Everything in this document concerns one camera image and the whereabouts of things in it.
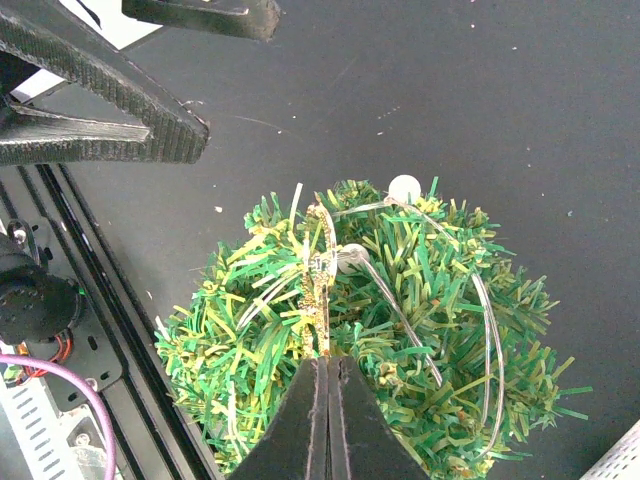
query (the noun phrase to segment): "metal plate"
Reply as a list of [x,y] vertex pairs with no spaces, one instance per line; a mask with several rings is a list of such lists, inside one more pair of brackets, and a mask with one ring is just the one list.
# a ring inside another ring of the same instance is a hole
[[[47,257],[49,273],[75,279],[62,245],[53,233],[48,219],[41,217],[29,221],[34,237],[42,253]],[[84,302],[83,313],[72,329],[73,351],[65,362],[65,366],[86,379],[96,381],[98,391],[117,381],[123,373],[107,334],[102,328],[97,314],[88,301]],[[55,354],[56,346],[52,344],[27,343],[29,351],[38,358],[50,358]],[[55,376],[46,376],[51,395],[61,411],[71,410],[82,405],[86,398],[69,382]]]

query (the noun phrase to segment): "clear wire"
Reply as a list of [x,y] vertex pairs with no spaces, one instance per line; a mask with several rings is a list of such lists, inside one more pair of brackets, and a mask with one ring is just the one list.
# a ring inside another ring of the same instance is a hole
[[[489,439],[489,443],[484,448],[484,450],[480,453],[480,455],[478,455],[478,457],[476,458],[476,460],[479,460],[491,451],[491,449],[495,445],[496,440],[498,438],[498,433],[500,432],[500,424],[502,423],[502,415],[504,411],[504,356],[502,354],[500,330],[498,329],[498,323],[496,322],[496,317],[493,314],[493,308],[491,307],[491,300],[489,299],[489,293],[487,292],[487,289],[484,286],[484,283],[482,282],[480,275],[478,275],[477,273],[474,273],[471,275],[471,279],[473,280],[473,284],[475,285],[476,290],[478,290],[480,303],[482,304],[482,307],[484,309],[485,324],[489,323],[491,327],[491,332],[493,333],[493,339],[496,344],[496,356],[498,357],[498,375],[499,375],[498,404],[496,405],[496,418],[493,424],[493,431],[491,432],[491,438]],[[486,341],[487,345],[489,345],[490,341],[491,341],[490,337],[487,337],[487,341]],[[487,406],[487,411],[488,411],[488,398],[489,398],[489,392],[485,388],[485,405]]]
[[[440,232],[442,235],[444,235],[447,238],[447,240],[449,240],[449,242],[451,242],[451,244],[456,249],[456,251],[458,250],[458,241],[449,232],[447,232],[447,230],[442,225],[440,225],[434,219],[429,217],[429,215],[427,215],[426,213],[420,211],[419,208],[417,208],[417,207],[415,207],[413,205],[410,205],[408,203],[401,202],[401,201],[399,201],[399,200],[397,200],[397,199],[395,199],[395,198],[393,198],[391,196],[387,196],[381,202],[370,203],[370,204],[367,204],[367,205],[361,205],[359,207],[350,208],[348,210],[343,210],[341,212],[336,212],[336,213],[333,214],[333,216],[337,217],[337,216],[341,216],[341,215],[347,215],[347,214],[350,214],[350,213],[366,212],[366,211],[375,210],[375,209],[378,209],[378,208],[385,208],[385,207],[388,207],[388,206],[391,206],[391,205],[397,205],[399,207],[402,207],[405,210],[408,210],[408,211],[410,211],[412,213],[415,213],[416,215],[419,215],[420,217],[422,217],[429,225],[431,225],[438,232]],[[385,298],[387,298],[387,300],[391,303],[393,309],[400,316],[400,319],[402,320],[403,325],[407,329],[407,333],[408,333],[409,338],[411,339],[411,341],[416,346],[422,346],[422,344],[420,343],[420,340],[418,339],[417,335],[415,334],[415,332],[411,328],[411,325],[409,325],[409,322],[407,321],[407,319],[402,314],[402,311],[400,310],[400,307],[395,302],[395,299],[393,298],[393,294],[391,293],[391,291],[389,290],[389,288],[385,284],[384,280],[380,277],[378,272],[375,270],[375,268],[373,268],[373,266],[365,258],[363,258],[362,255],[359,254],[358,252],[351,252],[350,258],[352,258],[354,260],[357,260],[358,262],[362,263],[367,268],[367,270],[369,271],[369,273],[371,274],[373,279],[376,281],[376,283],[380,287],[380,290],[384,294]],[[491,307],[491,300],[489,298],[489,293],[487,292],[487,289],[485,288],[484,283],[482,282],[482,279],[480,278],[480,275],[478,275],[477,273],[473,273],[471,275],[471,280],[473,281],[473,284],[474,284],[476,290],[478,291],[478,297],[480,298],[480,303],[482,304],[482,308],[483,308],[483,311],[484,311],[485,376],[486,376],[486,380],[484,382],[484,386],[485,386],[484,390],[485,391],[484,391],[484,400],[483,400],[482,426],[484,426],[486,424],[487,419],[489,417],[489,403],[490,403],[490,399],[491,399],[491,337],[492,336],[493,336],[493,339],[494,339],[494,342],[495,342],[495,345],[496,345],[496,356],[497,356],[497,360],[498,360],[498,375],[499,375],[498,401],[497,401],[497,405],[496,405],[497,413],[496,413],[495,423],[494,423],[493,430],[492,430],[492,433],[491,433],[491,438],[489,439],[489,443],[484,448],[484,450],[480,453],[480,455],[478,455],[478,457],[476,457],[476,460],[478,460],[478,459],[484,457],[487,453],[489,453],[491,451],[491,449],[494,447],[494,445],[496,443],[496,440],[498,438],[498,434],[499,434],[499,431],[500,431],[500,425],[502,423],[502,417],[503,417],[503,414],[504,414],[504,390],[505,390],[505,385],[504,384],[505,384],[505,380],[504,380],[504,356],[503,356],[503,353],[502,353],[502,344],[501,344],[501,341],[500,341],[500,331],[498,329],[498,324],[496,322],[496,318],[495,318],[495,315],[493,313],[493,308]],[[434,377],[436,378],[436,382],[440,386],[441,383],[442,383],[442,376],[441,376],[439,370],[437,369],[437,367],[435,366],[435,364],[433,363],[433,360],[429,357],[429,355],[426,355],[426,358],[427,358],[427,362],[429,363],[429,365],[431,366],[431,368],[432,368],[432,370],[434,372]]]
[[[358,252],[357,250],[351,251],[347,254],[342,254],[341,256],[342,258],[351,259],[354,265],[364,265],[364,267],[367,269],[369,274],[373,277],[373,280],[376,282],[376,284],[380,288],[382,295],[384,295],[385,299],[391,304],[391,307],[396,312],[398,317],[400,317],[400,321],[402,322],[402,325],[407,331],[407,335],[409,335],[409,339],[411,340],[411,343],[413,343],[415,347],[422,347],[423,344],[420,341],[420,338],[418,338],[418,335],[411,327],[409,320],[407,320],[407,317],[404,316],[404,313],[402,312],[402,310],[400,309],[400,306],[396,302],[396,299],[393,296],[393,293],[389,289],[388,285],[385,283],[384,279],[376,271],[374,266],[371,265],[371,263],[369,263],[369,261],[362,255],[362,253]],[[442,374],[440,373],[440,370],[438,370],[438,367],[436,366],[433,359],[429,356],[429,354],[425,353],[425,358],[427,359],[427,364],[431,368],[433,377],[436,380],[436,384],[438,385],[438,388],[442,387]]]

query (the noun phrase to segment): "black 3d printed part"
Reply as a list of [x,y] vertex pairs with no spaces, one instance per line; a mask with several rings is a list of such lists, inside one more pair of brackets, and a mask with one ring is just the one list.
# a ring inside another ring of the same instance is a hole
[[193,163],[208,141],[204,121],[56,0],[0,0],[0,50],[78,83],[142,123],[75,118],[6,101],[0,104],[0,166]]
[[280,20],[281,9],[273,0],[123,0],[122,13],[150,23],[191,28],[233,37],[269,40]]

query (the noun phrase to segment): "white vent grille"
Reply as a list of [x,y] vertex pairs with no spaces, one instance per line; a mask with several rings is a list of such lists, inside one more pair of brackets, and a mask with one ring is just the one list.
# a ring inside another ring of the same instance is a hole
[[0,404],[34,480],[83,478],[41,379],[11,389],[0,379]]
[[636,423],[581,480],[638,480],[640,422]]

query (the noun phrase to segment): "white bulb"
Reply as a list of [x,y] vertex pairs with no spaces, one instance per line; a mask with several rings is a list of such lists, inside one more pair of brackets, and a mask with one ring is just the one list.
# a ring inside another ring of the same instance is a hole
[[398,175],[389,184],[389,196],[399,202],[413,205],[421,193],[420,182],[411,175]]
[[361,263],[360,257],[353,258],[352,253],[360,253],[365,260],[369,261],[369,252],[367,252],[366,248],[357,243],[349,243],[338,253],[338,270],[342,273],[355,272],[352,265],[359,265]]

